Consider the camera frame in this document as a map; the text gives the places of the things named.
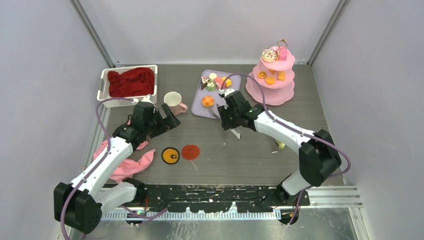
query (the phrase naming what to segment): mug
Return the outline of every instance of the mug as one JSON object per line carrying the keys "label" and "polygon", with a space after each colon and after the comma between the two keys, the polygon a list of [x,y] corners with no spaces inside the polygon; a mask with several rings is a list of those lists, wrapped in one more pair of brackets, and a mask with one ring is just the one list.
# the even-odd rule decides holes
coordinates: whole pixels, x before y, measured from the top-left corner
{"label": "mug", "polygon": [[176,91],[171,91],[165,94],[163,102],[166,103],[174,116],[178,116],[187,112],[187,105],[181,102],[181,94]]}

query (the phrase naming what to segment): white wall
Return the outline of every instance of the white wall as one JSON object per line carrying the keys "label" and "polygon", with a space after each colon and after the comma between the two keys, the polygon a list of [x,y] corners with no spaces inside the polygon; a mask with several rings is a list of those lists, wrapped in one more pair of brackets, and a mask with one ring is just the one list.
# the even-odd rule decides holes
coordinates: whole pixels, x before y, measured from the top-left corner
{"label": "white wall", "polygon": [[1,1],[0,239],[58,233],[53,189],[82,169],[106,63],[67,0]]}
{"label": "white wall", "polygon": [[423,1],[350,1],[313,65],[377,240],[424,236]]}
{"label": "white wall", "polygon": [[256,64],[282,38],[306,63],[339,0],[81,2],[121,64]]}

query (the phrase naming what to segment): red circle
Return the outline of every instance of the red circle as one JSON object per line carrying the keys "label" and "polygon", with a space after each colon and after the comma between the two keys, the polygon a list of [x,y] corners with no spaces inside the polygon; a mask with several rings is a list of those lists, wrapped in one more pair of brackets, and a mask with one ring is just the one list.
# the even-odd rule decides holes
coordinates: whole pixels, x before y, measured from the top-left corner
{"label": "red circle", "polygon": [[200,149],[194,144],[185,145],[182,148],[181,155],[187,160],[194,160],[200,155]]}

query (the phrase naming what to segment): red cloth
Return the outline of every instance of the red cloth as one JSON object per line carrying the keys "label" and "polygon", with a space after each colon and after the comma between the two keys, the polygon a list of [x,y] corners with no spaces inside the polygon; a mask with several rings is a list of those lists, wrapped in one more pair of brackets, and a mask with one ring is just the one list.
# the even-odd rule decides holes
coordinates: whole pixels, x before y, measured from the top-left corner
{"label": "red cloth", "polygon": [[123,72],[107,73],[109,79],[109,95],[116,97],[134,97],[153,94],[155,91],[155,74],[148,67],[137,67]]}

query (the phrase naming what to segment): purple tray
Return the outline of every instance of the purple tray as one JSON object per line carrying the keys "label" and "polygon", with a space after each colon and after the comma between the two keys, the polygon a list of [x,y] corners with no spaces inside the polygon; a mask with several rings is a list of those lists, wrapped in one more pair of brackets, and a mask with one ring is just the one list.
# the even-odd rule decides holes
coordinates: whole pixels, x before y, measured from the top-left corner
{"label": "purple tray", "polygon": [[[205,70],[205,71],[203,71],[201,76],[202,77],[209,77],[209,74],[211,74],[211,73],[216,73],[216,75],[218,75],[218,77],[221,77],[221,78],[227,77],[228,75],[231,74],[231,73],[223,72],[223,71]],[[224,98],[222,98],[218,95],[218,90],[208,91],[208,90],[206,90],[206,87],[203,90],[201,90],[202,85],[201,85],[200,79],[201,78],[199,77],[198,78],[199,85],[197,87],[196,95],[194,96],[193,105],[191,105],[191,112],[194,115],[197,115],[197,116],[200,116],[200,117],[215,119],[215,117],[211,114],[210,110],[207,107],[204,107],[202,105],[203,97],[212,96],[213,99],[215,99],[215,104],[213,105],[212,110],[217,116],[220,115],[218,113],[217,104],[220,105],[220,106],[223,106],[225,104],[225,100],[224,100]],[[231,77],[231,82],[232,82],[232,85],[229,88],[234,89],[234,90],[239,90],[240,89],[240,83],[242,82],[242,78],[239,75],[234,75],[234,76]]]}

